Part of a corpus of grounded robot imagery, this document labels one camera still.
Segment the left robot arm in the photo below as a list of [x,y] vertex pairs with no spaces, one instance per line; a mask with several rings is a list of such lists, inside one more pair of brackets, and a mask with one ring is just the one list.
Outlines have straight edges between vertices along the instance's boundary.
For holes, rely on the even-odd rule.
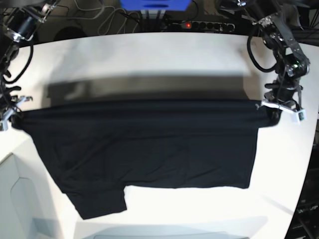
[[[307,114],[302,107],[300,79],[308,74],[310,60],[286,25],[282,3],[278,0],[217,0],[215,7],[220,14],[230,11],[247,14],[253,26],[247,39],[247,51],[252,63],[261,72],[274,71],[277,74],[274,82],[265,84],[269,91],[258,106],[286,112],[295,123],[305,121]],[[272,50],[276,59],[271,68],[261,67],[252,53],[251,40],[257,31],[261,31],[265,46]]]

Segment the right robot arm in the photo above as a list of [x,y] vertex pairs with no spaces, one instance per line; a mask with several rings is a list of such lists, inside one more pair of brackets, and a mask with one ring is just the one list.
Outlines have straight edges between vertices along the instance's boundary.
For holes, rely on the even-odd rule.
[[[32,99],[12,96],[21,87],[15,84],[25,73],[33,58],[33,36],[56,8],[57,0],[2,0],[0,2],[0,130],[8,130],[10,118],[17,114],[19,106]],[[22,71],[12,80],[9,66],[18,53],[21,43],[30,46],[30,54]]]

